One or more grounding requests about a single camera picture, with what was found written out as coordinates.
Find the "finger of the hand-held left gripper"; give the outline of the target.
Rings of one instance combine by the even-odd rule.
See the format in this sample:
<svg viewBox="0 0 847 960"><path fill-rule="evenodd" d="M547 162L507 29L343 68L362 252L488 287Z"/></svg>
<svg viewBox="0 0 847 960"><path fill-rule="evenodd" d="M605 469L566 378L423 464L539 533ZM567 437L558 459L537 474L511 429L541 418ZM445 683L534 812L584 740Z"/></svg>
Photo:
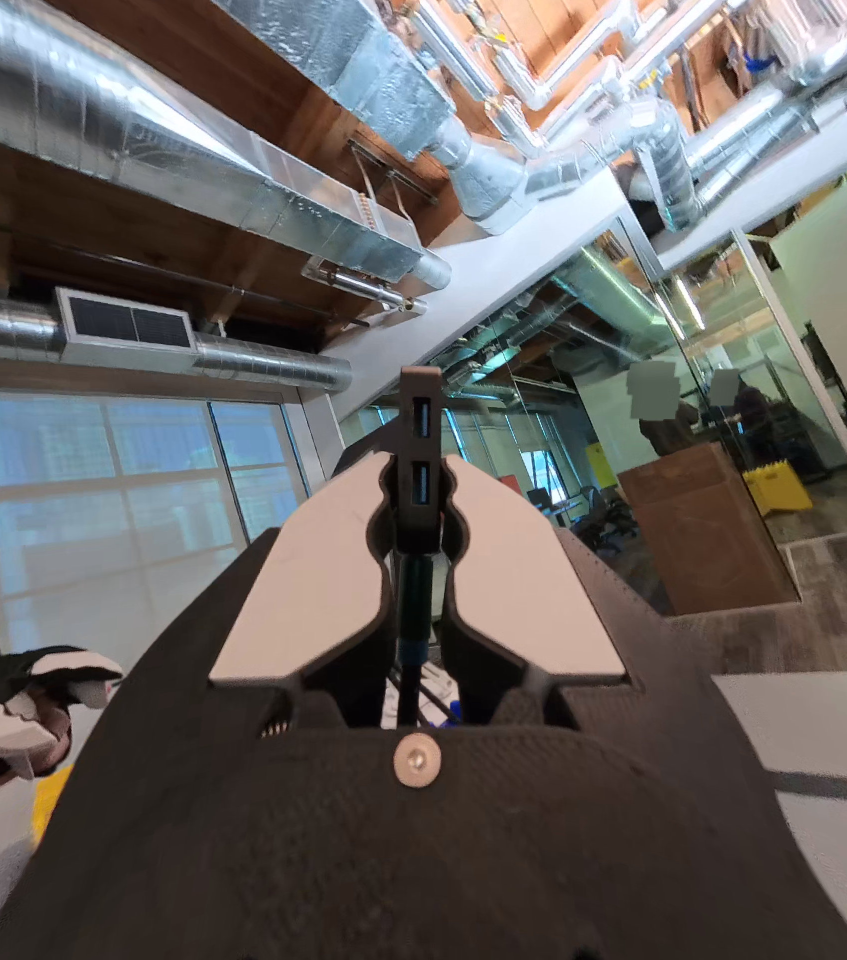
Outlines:
<svg viewBox="0 0 847 960"><path fill-rule="evenodd" d="M46 648L36 651L29 666L28 687L39 690L61 707L80 705L102 711L125 673L103 654L80 648Z"/></svg>
<svg viewBox="0 0 847 960"><path fill-rule="evenodd" d="M67 708L43 693L18 693L0 703L0 775L41 778L54 772L71 748Z"/></svg>

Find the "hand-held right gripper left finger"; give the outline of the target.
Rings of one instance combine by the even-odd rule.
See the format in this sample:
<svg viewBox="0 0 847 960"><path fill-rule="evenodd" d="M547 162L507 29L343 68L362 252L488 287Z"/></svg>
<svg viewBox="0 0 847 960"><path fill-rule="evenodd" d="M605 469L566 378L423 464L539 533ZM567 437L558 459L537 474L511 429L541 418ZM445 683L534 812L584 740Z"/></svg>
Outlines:
<svg viewBox="0 0 847 960"><path fill-rule="evenodd" d="M394 455L367 455L280 528L210 668L215 688L350 687L384 678L396 654L388 559Z"/></svg>

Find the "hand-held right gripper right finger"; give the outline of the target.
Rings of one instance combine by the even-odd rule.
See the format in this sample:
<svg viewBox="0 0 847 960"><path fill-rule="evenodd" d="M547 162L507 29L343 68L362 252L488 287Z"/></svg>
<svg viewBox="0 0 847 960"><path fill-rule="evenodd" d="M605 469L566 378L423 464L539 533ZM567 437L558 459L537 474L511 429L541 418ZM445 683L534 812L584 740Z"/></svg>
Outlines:
<svg viewBox="0 0 847 960"><path fill-rule="evenodd" d="M457 455L441 470L441 654L461 692L623 682L622 657L550 522Z"/></svg>

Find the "grey usb hub adapter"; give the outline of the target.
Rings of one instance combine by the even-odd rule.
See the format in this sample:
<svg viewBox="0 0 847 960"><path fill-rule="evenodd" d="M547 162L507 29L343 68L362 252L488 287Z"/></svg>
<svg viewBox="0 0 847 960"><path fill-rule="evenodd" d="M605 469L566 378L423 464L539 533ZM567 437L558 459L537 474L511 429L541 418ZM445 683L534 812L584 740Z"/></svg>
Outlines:
<svg viewBox="0 0 847 960"><path fill-rule="evenodd" d="M431 555L440 548L443 510L440 369L404 366L398 398L396 547L405 555Z"/></svg>

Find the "black office chair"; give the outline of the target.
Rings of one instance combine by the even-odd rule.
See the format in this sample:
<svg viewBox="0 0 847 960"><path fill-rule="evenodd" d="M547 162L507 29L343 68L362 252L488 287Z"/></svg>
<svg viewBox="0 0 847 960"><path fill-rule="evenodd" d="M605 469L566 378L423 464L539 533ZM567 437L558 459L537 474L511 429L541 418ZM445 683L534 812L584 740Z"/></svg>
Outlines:
<svg viewBox="0 0 847 960"><path fill-rule="evenodd" d="M604 557L622 554L627 538L639 534L639 526L629 504L614 487L585 493L587 512L571 523L574 537L593 553Z"/></svg>

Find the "large window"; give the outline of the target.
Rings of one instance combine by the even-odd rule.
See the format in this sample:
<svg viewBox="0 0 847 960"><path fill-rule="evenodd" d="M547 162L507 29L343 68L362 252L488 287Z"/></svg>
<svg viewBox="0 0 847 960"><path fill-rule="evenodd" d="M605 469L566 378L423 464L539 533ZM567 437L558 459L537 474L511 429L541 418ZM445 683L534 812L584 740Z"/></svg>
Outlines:
<svg viewBox="0 0 847 960"><path fill-rule="evenodd" d="M130 668L309 495L288 404L0 391L0 654Z"/></svg>

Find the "brown wooden cabinet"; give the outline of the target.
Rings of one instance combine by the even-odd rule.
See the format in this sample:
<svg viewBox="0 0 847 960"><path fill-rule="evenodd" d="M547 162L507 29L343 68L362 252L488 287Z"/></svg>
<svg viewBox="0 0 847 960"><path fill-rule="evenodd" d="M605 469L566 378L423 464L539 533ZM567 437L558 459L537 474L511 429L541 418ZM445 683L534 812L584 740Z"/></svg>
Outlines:
<svg viewBox="0 0 847 960"><path fill-rule="evenodd" d="M675 615L798 600L787 563L723 446L699 443L617 479Z"/></svg>

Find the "small yellow storage bin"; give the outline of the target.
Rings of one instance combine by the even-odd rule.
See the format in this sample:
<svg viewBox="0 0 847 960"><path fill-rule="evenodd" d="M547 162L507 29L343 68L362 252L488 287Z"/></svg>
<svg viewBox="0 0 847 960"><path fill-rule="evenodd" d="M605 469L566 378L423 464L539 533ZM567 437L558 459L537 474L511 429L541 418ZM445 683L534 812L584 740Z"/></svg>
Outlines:
<svg viewBox="0 0 847 960"><path fill-rule="evenodd" d="M814 509L813 499L786 460L744 471L741 477L763 519L772 514L801 513Z"/></svg>

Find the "metal cylinder fitting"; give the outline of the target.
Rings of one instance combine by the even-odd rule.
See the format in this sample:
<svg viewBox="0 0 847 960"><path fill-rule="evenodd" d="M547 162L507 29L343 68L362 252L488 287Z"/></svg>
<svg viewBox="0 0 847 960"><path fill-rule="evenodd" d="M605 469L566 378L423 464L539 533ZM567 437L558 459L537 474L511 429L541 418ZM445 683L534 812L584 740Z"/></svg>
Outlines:
<svg viewBox="0 0 847 960"><path fill-rule="evenodd" d="M311 257L304 263L300 275L310 282L376 304L384 313L422 316L428 310L422 299L402 294L382 280L340 267L328 260Z"/></svg>

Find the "white vent grille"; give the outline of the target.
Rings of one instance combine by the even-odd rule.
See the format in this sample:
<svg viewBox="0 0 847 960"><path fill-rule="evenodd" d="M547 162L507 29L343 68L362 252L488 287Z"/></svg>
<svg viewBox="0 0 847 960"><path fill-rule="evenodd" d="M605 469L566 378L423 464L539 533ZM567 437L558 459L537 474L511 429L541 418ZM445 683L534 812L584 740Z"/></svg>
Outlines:
<svg viewBox="0 0 847 960"><path fill-rule="evenodd" d="M189 372L198 358L185 311L57 287L62 363L161 374Z"/></svg>

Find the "dark grey tape strip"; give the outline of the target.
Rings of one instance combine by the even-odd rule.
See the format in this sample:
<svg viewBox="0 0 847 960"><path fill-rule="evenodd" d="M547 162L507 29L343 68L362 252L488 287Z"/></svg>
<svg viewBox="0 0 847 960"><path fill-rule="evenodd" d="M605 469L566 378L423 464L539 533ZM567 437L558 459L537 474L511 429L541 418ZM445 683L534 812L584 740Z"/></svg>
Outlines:
<svg viewBox="0 0 847 960"><path fill-rule="evenodd" d="M777 793L847 802L847 775L799 771L769 771Z"/></svg>

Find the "silver insulated pipes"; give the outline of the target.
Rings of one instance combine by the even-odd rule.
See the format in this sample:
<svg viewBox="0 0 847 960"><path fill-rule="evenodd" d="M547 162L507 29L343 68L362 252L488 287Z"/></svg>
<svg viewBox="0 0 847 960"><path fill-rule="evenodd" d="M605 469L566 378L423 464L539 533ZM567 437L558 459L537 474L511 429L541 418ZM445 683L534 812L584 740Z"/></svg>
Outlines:
<svg viewBox="0 0 847 960"><path fill-rule="evenodd" d="M537 204L584 186L621 158L638 171L629 196L653 203L679 233L715 209L764 160L813 127L820 94L847 77L847 2L606 2L541 75L490 29L478 2L449 2L490 54L492 72L432 2L404 17L421 46L478 104L500 139L481 139L452 116L429 150L446 170L459 208L486 234L508 231ZM688 136L663 93L680 58L693 90L689 43L719 15L736 13L769 44L764 61L738 61L764 76L713 123Z"/></svg>

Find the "round silver air duct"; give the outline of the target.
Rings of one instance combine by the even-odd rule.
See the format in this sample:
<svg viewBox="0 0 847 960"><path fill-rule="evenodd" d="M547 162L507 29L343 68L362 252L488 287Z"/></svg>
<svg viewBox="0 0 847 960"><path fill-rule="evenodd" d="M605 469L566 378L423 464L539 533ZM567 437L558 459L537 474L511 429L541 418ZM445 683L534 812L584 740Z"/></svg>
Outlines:
<svg viewBox="0 0 847 960"><path fill-rule="evenodd" d="M198 358L185 373L73 366L60 358L62 330L54 302L51 306L0 298L0 361L63 364L70 367L130 371L148 375L196 376L265 383L325 393L341 393L353 380L351 365L333 357L245 342L196 331L191 322Z"/></svg>

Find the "rectangular silver air duct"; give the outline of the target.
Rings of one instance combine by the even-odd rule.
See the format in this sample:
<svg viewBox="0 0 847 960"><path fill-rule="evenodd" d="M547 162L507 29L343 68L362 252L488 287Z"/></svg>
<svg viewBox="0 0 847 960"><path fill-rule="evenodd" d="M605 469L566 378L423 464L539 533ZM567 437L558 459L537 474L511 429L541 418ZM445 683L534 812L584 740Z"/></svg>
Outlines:
<svg viewBox="0 0 847 960"><path fill-rule="evenodd" d="M406 217L43 2L0 2L0 145L382 282L451 281Z"/></svg>

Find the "foil insulated duct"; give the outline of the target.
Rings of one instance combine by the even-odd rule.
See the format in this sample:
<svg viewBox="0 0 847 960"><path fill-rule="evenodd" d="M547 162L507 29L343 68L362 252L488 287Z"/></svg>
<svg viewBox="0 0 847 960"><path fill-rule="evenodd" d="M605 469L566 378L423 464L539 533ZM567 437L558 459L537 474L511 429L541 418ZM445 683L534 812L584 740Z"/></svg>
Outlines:
<svg viewBox="0 0 847 960"><path fill-rule="evenodd" d="M467 129L452 98L375 4L216 5L406 160L430 153L447 171L462 214L486 234L504 234L526 216L526 158Z"/></svg>

